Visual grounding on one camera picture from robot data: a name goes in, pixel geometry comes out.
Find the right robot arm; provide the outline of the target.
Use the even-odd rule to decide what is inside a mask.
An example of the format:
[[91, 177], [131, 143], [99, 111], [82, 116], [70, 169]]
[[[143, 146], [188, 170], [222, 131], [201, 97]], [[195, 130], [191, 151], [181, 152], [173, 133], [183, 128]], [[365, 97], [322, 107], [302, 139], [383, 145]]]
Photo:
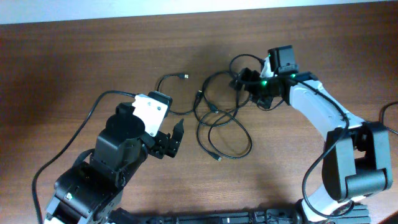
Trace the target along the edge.
[[324, 139], [315, 160], [322, 184], [303, 193], [289, 210], [268, 210], [272, 223], [366, 223], [361, 201], [391, 188], [389, 130], [382, 121], [366, 121], [337, 102], [311, 72], [301, 72], [292, 46], [276, 47], [259, 60], [259, 71], [233, 72], [231, 87], [247, 91], [269, 110], [275, 97], [301, 112]]

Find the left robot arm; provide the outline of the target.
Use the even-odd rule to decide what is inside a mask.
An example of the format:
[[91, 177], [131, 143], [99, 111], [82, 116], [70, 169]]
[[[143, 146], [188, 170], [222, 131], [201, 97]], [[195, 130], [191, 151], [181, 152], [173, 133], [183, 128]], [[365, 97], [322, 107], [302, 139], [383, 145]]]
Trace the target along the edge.
[[95, 148], [82, 152], [55, 182], [45, 223], [107, 223], [123, 189], [148, 156], [176, 156], [184, 134], [183, 121], [172, 133], [151, 136], [137, 111], [129, 103], [116, 107]]

